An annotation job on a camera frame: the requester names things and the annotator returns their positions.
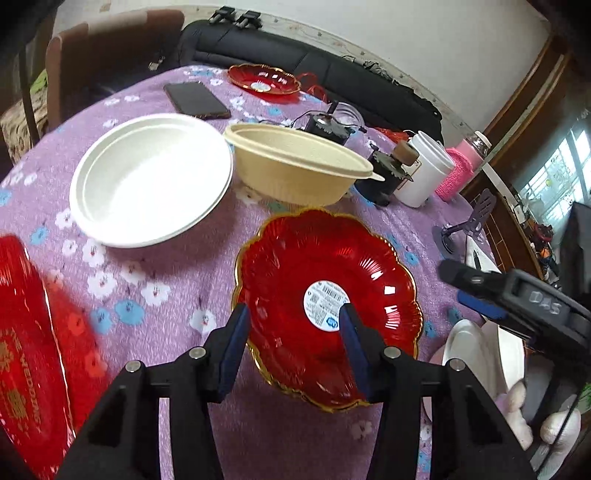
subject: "white flower print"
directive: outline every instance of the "white flower print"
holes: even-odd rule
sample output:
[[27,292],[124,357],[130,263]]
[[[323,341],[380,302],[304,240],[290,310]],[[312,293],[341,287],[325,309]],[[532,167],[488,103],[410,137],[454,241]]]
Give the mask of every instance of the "white flower print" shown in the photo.
[[10,185],[16,185],[18,182],[22,180],[23,177],[24,174],[21,171],[16,172],[10,179]]
[[50,270],[46,282],[49,290],[61,290],[64,288],[64,274],[59,270]]
[[100,267],[105,263],[107,249],[96,240],[89,238],[82,247],[82,261],[88,263],[92,268]]
[[88,293],[96,299],[104,299],[113,293],[117,280],[111,272],[99,270],[94,277],[88,277]]
[[25,187],[28,187],[31,183],[34,183],[36,179],[37,179],[37,174],[35,172],[33,172],[25,177],[23,183],[25,184]]
[[64,244],[61,246],[61,253],[66,257],[71,257],[78,250],[78,244],[74,240],[64,240]]
[[72,225],[74,225],[74,219],[72,218],[72,212],[70,209],[67,208],[63,212],[57,212],[55,223],[56,227],[60,230],[63,230],[64,228],[72,228]]
[[105,128],[111,128],[111,127],[115,126],[118,123],[119,123],[119,120],[117,120],[116,118],[112,118],[111,120],[107,120],[106,122],[104,122],[103,123],[103,127],[105,127]]
[[244,205],[256,205],[261,201],[261,196],[247,186],[236,189],[236,198]]
[[361,440],[372,433],[373,430],[370,421],[359,420],[351,425],[351,435],[355,440]]
[[429,439],[431,438],[431,426],[430,425],[423,425],[423,427],[421,428],[421,442],[428,442]]
[[232,104],[232,106],[238,110],[239,112],[242,112],[244,110],[244,108],[242,108],[242,105],[244,105],[244,97],[235,97],[235,98],[230,98],[230,103]]
[[148,282],[140,292],[148,305],[160,307],[168,300],[170,287],[162,282]]
[[206,336],[217,328],[216,316],[211,310],[194,310],[189,317],[189,325],[201,335]]
[[16,173],[18,171],[21,171],[22,168],[25,166],[25,163],[26,163],[25,160],[21,160],[19,163],[14,165],[14,167],[12,168],[12,173]]
[[127,260],[121,265],[121,273],[119,273],[127,283],[137,286],[139,282],[146,279],[146,273],[142,270],[142,265],[135,260]]

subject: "white cup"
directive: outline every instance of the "white cup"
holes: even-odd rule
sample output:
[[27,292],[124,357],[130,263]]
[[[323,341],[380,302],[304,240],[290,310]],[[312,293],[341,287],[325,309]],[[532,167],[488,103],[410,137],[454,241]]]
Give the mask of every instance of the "white cup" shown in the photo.
[[417,133],[408,143],[419,153],[412,166],[403,166],[413,176],[413,181],[394,190],[394,195],[405,205],[418,208],[450,174],[454,163],[445,149],[425,132]]

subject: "blue flower print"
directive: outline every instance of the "blue flower print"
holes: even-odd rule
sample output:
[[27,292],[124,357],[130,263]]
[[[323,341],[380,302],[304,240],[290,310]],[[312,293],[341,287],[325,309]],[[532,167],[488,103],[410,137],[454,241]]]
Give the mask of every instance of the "blue flower print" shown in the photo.
[[113,326],[111,314],[103,307],[92,310],[92,312],[90,312],[90,325],[96,333],[105,335]]
[[213,77],[213,72],[211,70],[202,70],[200,72],[191,72],[191,75],[196,77]]
[[418,265],[418,258],[412,252],[404,252],[404,260],[412,267],[416,267]]
[[115,304],[115,313],[127,325],[141,325],[144,321],[144,309],[133,300],[121,300]]
[[31,244],[38,247],[45,242],[48,236],[49,230],[45,225],[43,225],[31,234]]
[[455,325],[462,319],[462,314],[457,308],[449,307],[449,309],[447,309],[447,319],[449,320],[449,323]]
[[392,246],[396,249],[396,250],[400,250],[402,248],[402,244],[398,241],[398,239],[392,235],[391,233],[389,233],[388,235],[386,235],[386,239],[388,240],[388,242],[390,242],[392,244]]
[[429,457],[427,452],[423,452],[422,450],[418,451],[418,469],[421,472],[431,471],[431,457]]
[[425,331],[427,338],[435,338],[437,336],[437,332],[431,320],[425,320],[423,323],[423,330]]
[[269,112],[269,115],[272,115],[272,116],[283,115],[283,112],[281,111],[281,109],[277,108],[276,106],[270,106],[268,112]]
[[375,205],[372,202],[370,202],[367,198],[365,198],[363,195],[361,195],[355,187],[351,187],[351,191],[353,193],[357,194],[357,196],[359,197],[359,200],[361,200],[368,207],[375,207]]
[[273,213],[284,213],[284,212],[289,211],[289,208],[287,208],[282,203],[279,203],[276,201],[269,202],[268,206],[269,206],[269,210],[271,210]]
[[8,190],[0,190],[0,207],[3,207],[10,202],[10,198],[12,197],[12,192]]

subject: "flower pattern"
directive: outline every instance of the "flower pattern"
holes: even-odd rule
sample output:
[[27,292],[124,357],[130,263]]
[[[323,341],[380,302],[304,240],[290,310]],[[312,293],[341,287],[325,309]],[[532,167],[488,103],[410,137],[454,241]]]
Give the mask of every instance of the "flower pattern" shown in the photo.
[[72,212],[69,208],[63,212],[57,212],[55,224],[60,230],[63,230],[64,228],[72,228],[72,225],[74,225],[74,218],[72,217]]
[[429,424],[425,424],[421,427],[420,439],[421,442],[427,443],[431,439],[431,426]]
[[103,361],[100,353],[96,350],[92,350],[85,355],[84,366],[86,368],[86,373],[88,373],[88,376],[91,378],[104,377],[108,368],[106,362]]
[[35,172],[30,173],[29,175],[27,175],[25,177],[23,184],[25,185],[25,187],[28,187],[30,184],[34,183],[36,179],[37,179],[37,174]]
[[10,185],[16,185],[18,182],[20,182],[22,180],[22,178],[24,177],[24,173],[19,171],[16,172],[12,178],[10,179]]
[[211,310],[194,310],[189,317],[189,325],[197,330],[202,336],[207,336],[217,328],[216,316]]
[[281,111],[281,109],[277,108],[276,106],[269,107],[267,112],[269,112],[269,115],[272,115],[272,116],[283,115],[283,112]]
[[435,338],[437,336],[437,331],[435,330],[431,320],[425,320],[423,323],[423,331],[425,332],[427,338]]
[[421,472],[431,471],[431,457],[427,452],[424,452],[423,450],[418,451],[418,469]]
[[64,274],[59,270],[50,270],[46,277],[47,288],[52,291],[64,288]]
[[135,260],[126,260],[123,262],[119,275],[127,283],[135,286],[146,279],[146,273],[142,270],[142,265]]
[[416,267],[418,265],[418,258],[417,256],[412,253],[412,252],[404,252],[404,260],[406,261],[406,263],[412,267]]
[[86,322],[84,317],[76,312],[71,312],[68,315],[68,330],[75,337],[80,336],[86,330]]
[[144,321],[144,309],[133,300],[121,300],[115,304],[115,313],[126,325],[141,325]]
[[0,207],[4,207],[8,205],[10,199],[12,198],[12,192],[9,190],[0,190]]
[[455,325],[462,319],[462,314],[456,307],[449,307],[447,309],[447,319],[449,320],[449,323]]
[[113,293],[117,280],[111,272],[99,270],[93,277],[88,277],[88,293],[96,299],[104,299]]
[[359,420],[356,423],[351,425],[351,435],[355,440],[361,440],[365,438],[367,435],[372,433],[374,428],[372,427],[372,423],[366,420]]
[[262,199],[262,197],[255,192],[252,188],[242,186],[235,190],[236,198],[240,200],[244,205],[256,205]]
[[160,307],[165,301],[168,301],[170,287],[162,282],[148,282],[140,292],[151,307]]
[[111,118],[110,120],[107,120],[106,122],[103,123],[103,127],[112,128],[118,123],[119,123],[119,120],[117,120],[116,118]]
[[96,240],[89,238],[82,247],[82,261],[86,262],[92,268],[100,267],[105,263],[105,253],[107,249]]
[[64,244],[61,246],[61,253],[66,257],[71,257],[78,250],[78,244],[75,240],[64,240]]
[[103,307],[92,310],[90,312],[90,325],[96,333],[100,335],[107,334],[113,326],[111,314]]
[[49,230],[43,225],[31,234],[31,244],[38,247],[39,245],[45,243],[45,240],[47,240],[48,236]]

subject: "purple tablecloth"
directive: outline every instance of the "purple tablecloth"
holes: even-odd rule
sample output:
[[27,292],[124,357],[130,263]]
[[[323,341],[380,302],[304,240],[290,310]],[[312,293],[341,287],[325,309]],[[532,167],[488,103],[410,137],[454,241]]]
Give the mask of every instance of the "purple tablecloth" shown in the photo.
[[[1,184],[0,234],[16,233],[53,287],[63,288],[88,312],[86,320],[96,333],[104,361],[98,364],[110,377],[130,359],[147,365],[171,361],[202,345],[213,328],[223,326],[230,312],[240,247],[266,218],[285,209],[278,202],[262,200],[234,178],[207,218],[152,247],[105,248],[72,221],[70,179],[85,151],[114,125],[148,113],[174,112],[163,86],[195,80],[211,88],[232,111],[231,120],[211,122],[219,131],[228,122],[263,118],[289,124],[308,110],[326,109],[304,93],[299,103],[273,105],[230,84],[221,69],[180,68],[79,113],[46,135]],[[347,146],[367,157],[371,141],[385,151],[393,146],[374,130],[355,134]],[[352,191],[330,210],[351,213],[387,237],[409,267],[424,314],[420,359],[431,357],[459,318],[478,321],[473,311],[455,302],[454,289],[438,280],[441,256],[431,238],[433,225],[466,220],[471,209],[461,197],[444,203],[432,196],[419,209],[397,201],[378,208]],[[462,244],[463,233],[456,235]],[[488,245],[483,247],[489,252]],[[96,366],[92,374],[97,374]],[[360,480],[366,477],[381,407],[324,413],[267,385],[245,353],[232,393],[210,411],[227,480]],[[171,479],[167,419],[163,402],[161,464],[163,478]],[[428,478],[431,452],[430,422],[424,414],[420,439],[417,472],[422,479]]]

